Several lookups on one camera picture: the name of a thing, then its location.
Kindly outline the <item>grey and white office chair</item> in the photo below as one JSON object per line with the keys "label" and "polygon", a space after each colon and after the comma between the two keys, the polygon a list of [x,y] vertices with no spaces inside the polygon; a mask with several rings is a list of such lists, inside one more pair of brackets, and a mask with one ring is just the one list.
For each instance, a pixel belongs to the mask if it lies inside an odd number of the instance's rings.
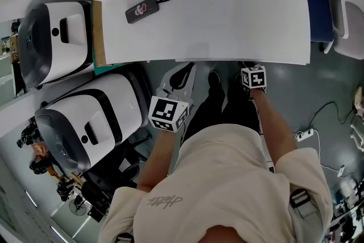
{"label": "grey and white office chair", "polygon": [[324,53],[364,60],[364,0],[329,0],[334,38]]}

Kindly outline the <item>person's right forearm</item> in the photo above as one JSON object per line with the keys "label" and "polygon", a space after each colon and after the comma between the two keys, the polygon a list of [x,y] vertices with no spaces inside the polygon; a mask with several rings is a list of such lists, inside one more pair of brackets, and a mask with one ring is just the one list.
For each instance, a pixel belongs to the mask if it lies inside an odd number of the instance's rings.
{"label": "person's right forearm", "polygon": [[283,116],[271,105],[265,92],[252,89],[253,97],[260,116],[263,136],[274,165],[284,155],[297,149],[291,129]]}

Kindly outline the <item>white stool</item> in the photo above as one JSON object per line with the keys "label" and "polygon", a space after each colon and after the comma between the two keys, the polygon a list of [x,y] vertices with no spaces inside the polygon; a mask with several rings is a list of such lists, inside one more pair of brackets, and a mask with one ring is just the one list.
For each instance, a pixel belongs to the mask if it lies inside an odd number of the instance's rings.
{"label": "white stool", "polygon": [[355,115],[350,123],[350,137],[358,150],[364,153],[364,119]]}

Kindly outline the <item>black power bank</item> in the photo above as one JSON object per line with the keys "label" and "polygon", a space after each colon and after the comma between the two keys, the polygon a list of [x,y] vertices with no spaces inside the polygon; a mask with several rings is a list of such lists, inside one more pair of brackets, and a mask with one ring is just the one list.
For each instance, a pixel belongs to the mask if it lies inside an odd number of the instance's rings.
{"label": "black power bank", "polygon": [[133,24],[159,11],[159,5],[170,0],[144,0],[125,11],[128,24]]}

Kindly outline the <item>brown cardboard sheet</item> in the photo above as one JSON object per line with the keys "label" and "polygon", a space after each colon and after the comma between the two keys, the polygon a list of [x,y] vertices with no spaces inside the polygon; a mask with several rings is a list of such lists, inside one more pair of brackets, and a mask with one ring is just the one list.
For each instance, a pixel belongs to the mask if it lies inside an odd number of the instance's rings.
{"label": "brown cardboard sheet", "polygon": [[93,34],[93,52],[94,64],[96,67],[106,65],[104,34],[102,26],[102,2],[92,2],[92,34]]}

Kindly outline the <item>black office chair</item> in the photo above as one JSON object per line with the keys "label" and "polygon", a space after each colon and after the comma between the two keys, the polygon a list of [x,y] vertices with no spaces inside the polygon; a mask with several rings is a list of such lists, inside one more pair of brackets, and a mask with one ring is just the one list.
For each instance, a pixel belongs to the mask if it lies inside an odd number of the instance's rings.
{"label": "black office chair", "polygon": [[136,147],[152,138],[149,131],[144,132],[142,139],[124,141],[116,146],[99,162],[82,174],[85,182],[81,187],[83,198],[91,204],[88,215],[100,222],[107,214],[115,191],[120,187],[137,186],[134,179],[140,172],[140,163],[147,158],[136,150]]}

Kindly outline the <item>person's cream shirt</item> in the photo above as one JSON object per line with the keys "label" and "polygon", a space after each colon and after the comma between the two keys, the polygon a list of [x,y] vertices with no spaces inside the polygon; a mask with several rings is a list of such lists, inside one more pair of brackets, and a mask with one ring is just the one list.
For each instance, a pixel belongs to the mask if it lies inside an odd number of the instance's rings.
{"label": "person's cream shirt", "polygon": [[[307,191],[293,209],[289,198]],[[318,243],[333,216],[315,149],[296,149],[268,170],[262,144],[182,146],[175,169],[151,192],[115,191],[98,243],[131,233],[135,243],[198,243],[214,226],[235,229],[247,243]]]}

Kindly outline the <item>teal box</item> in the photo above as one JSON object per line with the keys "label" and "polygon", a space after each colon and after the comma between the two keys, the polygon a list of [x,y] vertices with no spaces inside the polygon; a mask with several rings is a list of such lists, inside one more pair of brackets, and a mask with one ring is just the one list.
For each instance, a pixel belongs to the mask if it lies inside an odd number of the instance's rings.
{"label": "teal box", "polygon": [[127,74],[137,70],[138,70],[138,64],[135,63],[94,67],[93,77],[101,77],[107,74],[120,74],[126,76]]}

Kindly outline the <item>person's left forearm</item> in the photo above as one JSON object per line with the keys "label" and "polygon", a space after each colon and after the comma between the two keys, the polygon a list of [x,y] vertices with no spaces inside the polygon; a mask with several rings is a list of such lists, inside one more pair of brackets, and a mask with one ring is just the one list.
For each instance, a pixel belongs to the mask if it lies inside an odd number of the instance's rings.
{"label": "person's left forearm", "polygon": [[161,131],[155,146],[138,176],[137,189],[151,192],[162,180],[168,176],[173,151],[176,146],[177,134]]}

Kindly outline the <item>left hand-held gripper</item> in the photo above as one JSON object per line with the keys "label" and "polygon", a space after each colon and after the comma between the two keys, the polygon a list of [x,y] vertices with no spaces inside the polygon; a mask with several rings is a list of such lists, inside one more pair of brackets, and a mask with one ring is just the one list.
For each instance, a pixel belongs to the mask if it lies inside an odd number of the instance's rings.
{"label": "left hand-held gripper", "polygon": [[165,75],[166,82],[152,96],[148,119],[160,130],[177,133],[190,115],[191,99],[197,66],[182,63]]}

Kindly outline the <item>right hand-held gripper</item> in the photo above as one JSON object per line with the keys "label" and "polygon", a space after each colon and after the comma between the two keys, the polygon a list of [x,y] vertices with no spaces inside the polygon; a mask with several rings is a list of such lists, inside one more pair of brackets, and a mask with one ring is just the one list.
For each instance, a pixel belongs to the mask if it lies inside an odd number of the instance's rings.
{"label": "right hand-held gripper", "polygon": [[264,66],[255,65],[253,67],[247,67],[243,65],[241,68],[241,80],[242,86],[247,93],[252,89],[266,91],[267,77]]}

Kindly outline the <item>white power strip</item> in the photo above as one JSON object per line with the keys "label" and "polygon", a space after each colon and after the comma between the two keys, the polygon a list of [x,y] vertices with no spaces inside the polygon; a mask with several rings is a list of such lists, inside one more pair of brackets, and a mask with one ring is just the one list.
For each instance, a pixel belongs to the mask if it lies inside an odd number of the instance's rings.
{"label": "white power strip", "polygon": [[315,130],[313,128],[310,128],[306,131],[298,131],[295,135],[295,139],[297,142],[301,142],[307,138],[310,138],[314,135]]}

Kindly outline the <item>white and black robot machine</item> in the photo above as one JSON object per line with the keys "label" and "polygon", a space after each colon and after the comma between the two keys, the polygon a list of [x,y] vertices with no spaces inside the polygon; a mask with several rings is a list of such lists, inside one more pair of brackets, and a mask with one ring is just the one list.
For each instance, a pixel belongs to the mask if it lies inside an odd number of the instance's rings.
{"label": "white and black robot machine", "polygon": [[20,71],[35,88],[93,70],[90,2],[36,5],[18,31]]}
{"label": "white and black robot machine", "polygon": [[148,124],[144,76],[108,73],[35,112],[40,135],[64,169],[86,172]]}

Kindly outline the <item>person's black trousers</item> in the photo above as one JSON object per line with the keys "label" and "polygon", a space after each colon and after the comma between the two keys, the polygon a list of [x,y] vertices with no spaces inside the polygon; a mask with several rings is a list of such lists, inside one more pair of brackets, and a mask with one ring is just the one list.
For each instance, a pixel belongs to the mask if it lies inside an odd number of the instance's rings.
{"label": "person's black trousers", "polygon": [[208,96],[191,119],[183,146],[223,145],[260,147],[259,120],[255,105],[234,80],[227,94],[222,85],[209,88]]}

